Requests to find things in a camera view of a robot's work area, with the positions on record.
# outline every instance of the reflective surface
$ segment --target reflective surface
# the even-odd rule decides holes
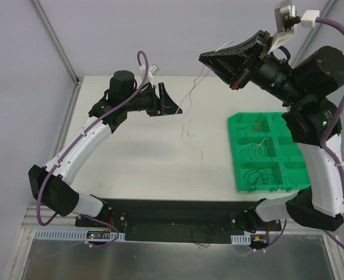
[[[23,280],[30,279],[334,279],[321,236],[283,236],[264,253],[213,244],[118,242],[105,248],[85,244],[49,255],[71,241],[34,240]]]

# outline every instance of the green compartment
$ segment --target green compartment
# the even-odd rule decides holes
[[[239,191],[292,191],[310,186],[303,155],[293,142],[282,114],[237,113],[228,118],[234,172]],[[249,144],[261,142],[264,151],[258,148],[256,154],[256,145]],[[263,172],[267,180],[259,179],[252,185],[249,181],[254,182],[256,174],[251,172],[257,172],[256,170]]]
[[[285,184],[278,162],[243,162],[236,172],[240,191],[276,191]]]
[[[228,123],[235,134],[271,131],[266,114],[237,113],[228,119]]]
[[[236,139],[235,157],[239,161],[248,159],[267,159],[277,157],[273,137],[242,136]]]
[[[290,160],[284,162],[283,165],[289,188],[300,190],[311,185],[306,163],[303,160]]]
[[[292,158],[303,156],[297,144],[292,140],[291,136],[277,136],[279,154],[282,158]]]
[[[281,117],[283,113],[269,113],[268,118],[272,124],[272,131],[276,133],[290,134],[285,120]]]

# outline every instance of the white table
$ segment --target white table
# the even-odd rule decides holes
[[[110,76],[85,76],[68,138],[83,124],[88,111],[108,88]],[[171,98],[180,103],[194,77],[159,76]],[[217,77],[206,77],[182,105],[183,115],[149,117],[128,113],[128,119],[103,142],[79,171],[72,185],[102,198],[256,201],[290,193],[238,192],[227,118],[241,111],[282,111],[281,102],[249,83],[232,91]],[[182,122],[188,135],[181,140]]]

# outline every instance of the green plastic tray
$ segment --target green plastic tray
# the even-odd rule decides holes
[[[228,118],[239,191],[293,191],[310,186],[303,155],[282,114],[237,113]]]

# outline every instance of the robotic arm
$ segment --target robotic arm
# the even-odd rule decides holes
[[[44,180],[53,170],[45,185],[42,203],[61,216],[73,212],[107,221],[110,214],[104,201],[71,189],[70,185],[79,169],[93,151],[127,119],[128,112],[146,111],[150,117],[172,115],[176,111],[178,114],[182,113],[182,110],[171,100],[164,83],[158,84],[159,97],[157,97],[156,87],[149,82],[131,101],[94,124],[106,112],[129,98],[135,88],[136,80],[133,73],[117,71],[114,74],[110,80],[110,87],[89,111],[89,116],[76,137],[43,167],[34,165],[30,169],[29,180],[35,199],[38,199]],[[58,161],[62,155],[64,155],[63,160]]]
[[[282,115],[306,161],[311,187],[289,197],[262,199],[255,208],[236,218],[241,228],[257,230],[262,222],[292,218],[302,226],[334,231],[343,223],[343,186],[338,167],[341,156],[341,122],[334,125],[326,146],[339,158],[323,149],[325,131],[337,112],[326,97],[344,85],[344,55],[325,46],[306,58],[294,69],[288,64],[290,53],[282,46],[294,32],[296,23],[314,26],[318,11],[296,15],[290,1],[276,8],[278,31],[271,37],[259,31],[249,40],[220,51],[206,52],[199,60],[233,90],[249,81],[269,92],[288,107]],[[278,59],[273,50],[279,48],[286,59]]]

